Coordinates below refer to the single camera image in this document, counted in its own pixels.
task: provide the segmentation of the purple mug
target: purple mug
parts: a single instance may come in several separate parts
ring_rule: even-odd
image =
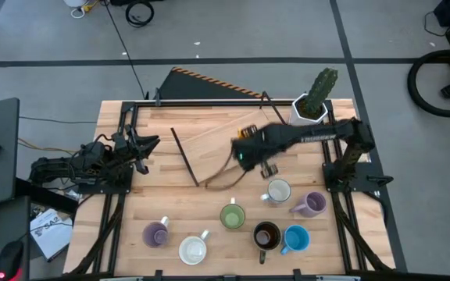
[[[144,228],[143,240],[149,247],[161,247],[168,242],[168,222],[167,216],[161,222],[151,222]]]
[[[319,192],[308,192],[303,195],[298,205],[289,211],[299,212],[305,217],[313,218],[326,211],[326,198]]]

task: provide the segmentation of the wooden tabletop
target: wooden tabletop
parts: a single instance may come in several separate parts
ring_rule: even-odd
[[[98,117],[95,136],[116,132],[122,101],[104,101]],[[336,119],[355,116],[350,99],[333,100]],[[292,186],[287,202],[272,207],[260,200],[266,192],[268,181],[262,179],[259,170],[248,173],[235,187],[224,191],[208,191],[196,187],[180,155],[170,131],[174,128],[184,143],[199,134],[241,118],[257,107],[170,107],[141,108],[138,113],[137,131],[141,136],[157,134],[161,143],[146,161],[150,173],[134,175],[132,192],[127,196],[123,224],[117,254],[117,276],[153,276],[162,269],[165,276],[203,275],[290,275],[293,269],[302,274],[344,273],[338,232],[330,194],[325,191],[321,165],[323,152],[320,143],[296,144],[275,158],[279,169],[276,178],[284,179]],[[279,107],[282,116],[289,118],[289,107]],[[270,122],[279,122],[270,107],[263,112]],[[335,159],[333,145],[330,145]],[[240,169],[230,169],[213,184],[223,185],[235,180]],[[327,210],[315,218],[305,218],[288,210],[309,191],[319,191],[327,199]],[[246,213],[245,224],[237,230],[227,230],[220,223],[220,210],[235,197]],[[75,268],[86,255],[98,235],[104,195],[95,195],[85,202],[76,215],[73,237],[70,241],[64,272]],[[364,194],[353,194],[355,211],[362,236],[390,267],[394,267],[387,231],[380,205]],[[170,218],[169,243],[162,248],[147,247],[141,233],[150,222],[163,216]],[[307,251],[280,255],[281,246],[269,251],[265,265],[259,264],[259,249],[252,240],[253,228],[262,221],[277,224],[281,231],[289,225],[304,226],[311,236]],[[210,231],[207,240],[208,254],[199,265],[185,265],[178,257],[180,242],[188,236],[198,236],[204,229]],[[353,241],[348,237],[352,264],[357,261]],[[108,240],[104,247],[102,269],[106,269]]]

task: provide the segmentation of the potted plant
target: potted plant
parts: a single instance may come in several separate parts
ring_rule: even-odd
[[[289,123],[296,126],[321,123],[327,115],[324,101],[333,90],[337,79],[338,71],[335,69],[326,68],[319,73],[310,92],[305,92],[291,104]]]

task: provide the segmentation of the white mug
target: white mug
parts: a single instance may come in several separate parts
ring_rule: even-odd
[[[285,202],[291,196],[291,186],[285,180],[275,179],[269,183],[266,193],[260,198],[274,204]]]
[[[204,230],[200,237],[187,237],[181,241],[178,254],[180,260],[188,265],[197,265],[206,256],[206,240],[209,236],[209,230]]]

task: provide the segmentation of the white paper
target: white paper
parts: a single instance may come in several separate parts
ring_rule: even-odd
[[[72,225],[72,219],[62,221],[57,211],[49,209],[30,222],[30,230],[43,226],[32,231],[30,235],[36,241],[47,261],[67,246],[72,236],[72,226],[56,225],[56,223]]]

